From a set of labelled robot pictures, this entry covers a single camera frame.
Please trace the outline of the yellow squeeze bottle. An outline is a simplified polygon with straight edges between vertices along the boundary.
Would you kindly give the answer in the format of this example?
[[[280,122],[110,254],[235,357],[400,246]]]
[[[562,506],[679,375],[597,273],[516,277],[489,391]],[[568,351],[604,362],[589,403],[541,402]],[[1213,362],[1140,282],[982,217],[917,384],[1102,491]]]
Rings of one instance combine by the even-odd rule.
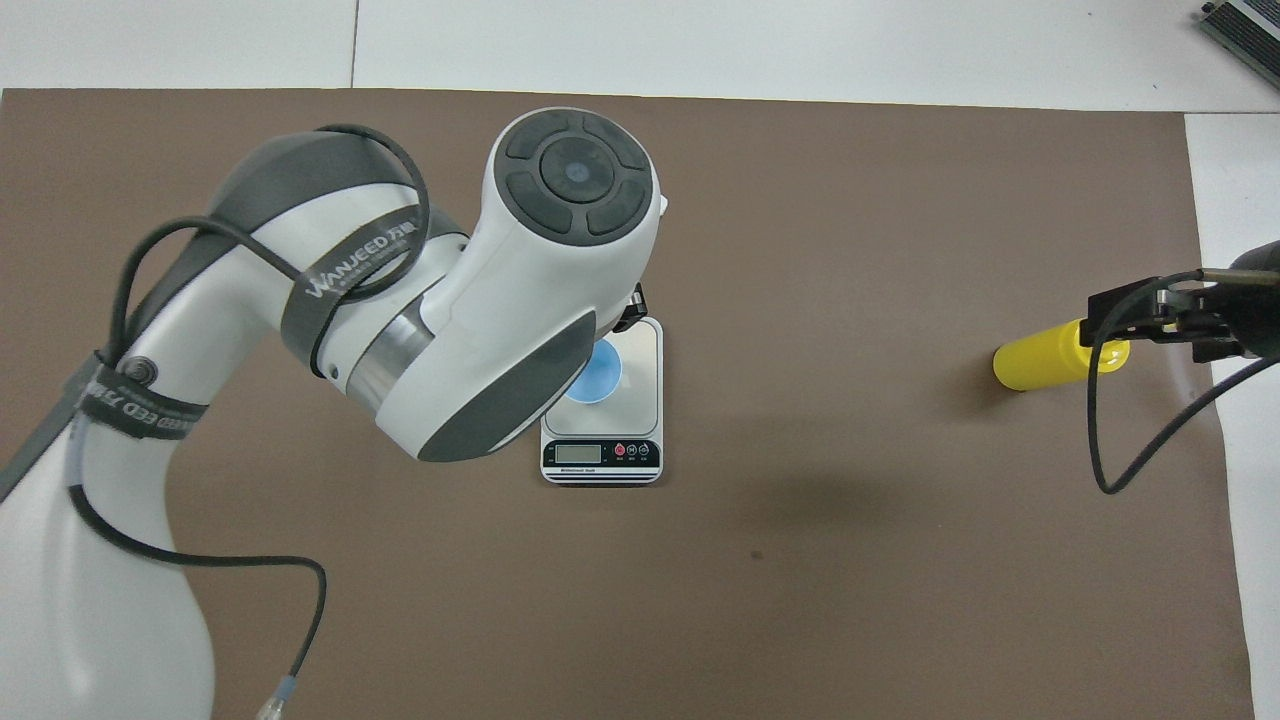
[[[1083,382],[1089,375],[1091,347],[1080,337],[1082,320],[1075,319],[1005,343],[992,357],[995,378],[1016,392]]]

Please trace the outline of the silver digital kitchen scale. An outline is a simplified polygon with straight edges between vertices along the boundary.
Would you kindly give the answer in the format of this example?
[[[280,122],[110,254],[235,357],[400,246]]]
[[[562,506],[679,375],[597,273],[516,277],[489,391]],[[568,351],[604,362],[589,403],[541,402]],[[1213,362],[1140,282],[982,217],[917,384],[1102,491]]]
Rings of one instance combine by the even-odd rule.
[[[620,351],[622,378],[599,404],[576,404],[564,395],[543,416],[540,473],[558,486],[639,487],[663,470],[663,329],[643,318],[623,333],[611,333]]]

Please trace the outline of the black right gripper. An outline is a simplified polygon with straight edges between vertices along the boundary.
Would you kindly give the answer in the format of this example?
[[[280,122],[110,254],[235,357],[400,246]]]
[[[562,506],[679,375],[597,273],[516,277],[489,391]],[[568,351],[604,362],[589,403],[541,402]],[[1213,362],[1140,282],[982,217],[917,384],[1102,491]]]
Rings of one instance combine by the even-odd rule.
[[[1229,268],[1280,275],[1280,240],[1242,254]],[[1280,356],[1280,283],[1238,288],[1228,323],[1204,309],[1202,290],[1144,287],[1130,283],[1089,296],[1088,345],[1100,337],[1105,342],[1192,343],[1192,360],[1198,364]]]

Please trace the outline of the grey ribbed metal device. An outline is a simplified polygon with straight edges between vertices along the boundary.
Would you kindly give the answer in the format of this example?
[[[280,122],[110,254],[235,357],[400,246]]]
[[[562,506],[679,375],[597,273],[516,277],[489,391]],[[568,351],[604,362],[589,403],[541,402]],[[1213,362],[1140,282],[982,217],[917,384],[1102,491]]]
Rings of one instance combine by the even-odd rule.
[[[1199,29],[1280,91],[1280,0],[1208,0]]]

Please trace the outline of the brown paper table mat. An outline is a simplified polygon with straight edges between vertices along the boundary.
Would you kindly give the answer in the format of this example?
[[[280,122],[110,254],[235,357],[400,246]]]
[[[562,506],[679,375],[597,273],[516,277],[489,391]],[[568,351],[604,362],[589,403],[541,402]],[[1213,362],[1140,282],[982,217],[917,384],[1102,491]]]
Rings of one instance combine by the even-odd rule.
[[[1002,343],[1201,264],[1176,114],[576,97],[669,200],[645,488],[417,462],[275,338],[178,544],[330,577],[298,720],[1252,720],[1212,413],[1120,495]]]

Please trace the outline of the light blue plastic cup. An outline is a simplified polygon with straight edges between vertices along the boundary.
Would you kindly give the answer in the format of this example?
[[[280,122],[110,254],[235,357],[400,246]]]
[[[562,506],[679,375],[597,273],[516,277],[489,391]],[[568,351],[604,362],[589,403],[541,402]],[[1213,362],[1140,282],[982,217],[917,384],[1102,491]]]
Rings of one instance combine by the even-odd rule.
[[[594,343],[591,356],[564,396],[576,404],[599,404],[611,397],[622,378],[620,351],[609,340]]]

